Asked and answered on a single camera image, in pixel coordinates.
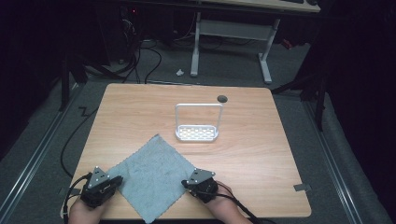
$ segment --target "desk leg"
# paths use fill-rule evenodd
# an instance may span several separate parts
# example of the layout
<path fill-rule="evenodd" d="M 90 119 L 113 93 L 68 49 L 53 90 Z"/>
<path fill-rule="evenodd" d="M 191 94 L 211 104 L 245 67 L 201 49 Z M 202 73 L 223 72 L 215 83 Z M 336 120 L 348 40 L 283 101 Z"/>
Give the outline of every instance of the desk leg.
<path fill-rule="evenodd" d="M 190 73 L 192 77 L 198 76 L 200 32 L 201 32 L 201 12 L 197 12 L 197 22 L 195 25 L 195 44 L 194 44 L 194 52 L 192 53 L 191 73 Z"/>
<path fill-rule="evenodd" d="M 267 56 L 268 56 L 268 53 L 270 52 L 272 43 L 274 42 L 274 38 L 275 38 L 277 27 L 278 27 L 279 23 L 280 23 L 280 19 L 276 19 L 274 22 L 274 25 L 268 35 L 267 45 L 265 46 L 264 53 L 259 53 L 259 60 L 260 60 L 260 65 L 262 66 L 262 75 L 264 76 L 265 84 L 272 83 L 270 71 L 268 69 L 268 64 L 267 64 Z"/>

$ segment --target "gray felt towel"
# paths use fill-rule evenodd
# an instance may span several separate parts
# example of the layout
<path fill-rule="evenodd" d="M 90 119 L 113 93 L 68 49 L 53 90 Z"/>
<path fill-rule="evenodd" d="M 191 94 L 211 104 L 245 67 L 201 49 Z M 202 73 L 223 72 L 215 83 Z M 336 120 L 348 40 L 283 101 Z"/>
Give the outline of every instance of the gray felt towel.
<path fill-rule="evenodd" d="M 194 166 L 156 134 L 108 174 L 123 177 L 120 193 L 151 223 L 183 195 L 181 181 L 193 171 Z"/>

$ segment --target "wooden table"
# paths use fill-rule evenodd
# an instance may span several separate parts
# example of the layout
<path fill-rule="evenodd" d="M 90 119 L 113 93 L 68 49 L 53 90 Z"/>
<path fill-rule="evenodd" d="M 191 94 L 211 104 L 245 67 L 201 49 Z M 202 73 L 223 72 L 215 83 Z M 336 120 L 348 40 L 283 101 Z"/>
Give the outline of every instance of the wooden table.
<path fill-rule="evenodd" d="M 213 143 L 176 139 L 175 105 L 218 103 L 225 95 L 219 137 Z M 311 208 L 301 184 L 273 96 L 265 88 L 110 84 L 106 88 L 72 183 L 115 166 L 159 133 L 194 166 L 215 179 L 257 217 L 308 217 Z M 117 192 L 105 219 L 139 219 Z M 213 218 L 189 193 L 160 218 Z"/>

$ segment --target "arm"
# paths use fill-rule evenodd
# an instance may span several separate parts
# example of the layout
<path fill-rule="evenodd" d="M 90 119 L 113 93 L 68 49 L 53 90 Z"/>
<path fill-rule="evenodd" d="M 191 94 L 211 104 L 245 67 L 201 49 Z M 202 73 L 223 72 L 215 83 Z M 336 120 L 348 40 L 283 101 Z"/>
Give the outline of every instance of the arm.
<path fill-rule="evenodd" d="M 101 206 L 91 208 L 78 198 L 70 208 L 69 224 L 98 224 L 110 200 Z"/>
<path fill-rule="evenodd" d="M 219 183 L 219 194 L 225 194 L 233 197 L 230 193 L 232 192 L 230 187 L 219 181 L 217 182 Z M 214 200 L 206 203 L 205 206 L 216 219 L 224 222 L 225 224 L 251 224 L 251 222 L 241 214 L 236 204 L 230 199 L 217 196 Z"/>

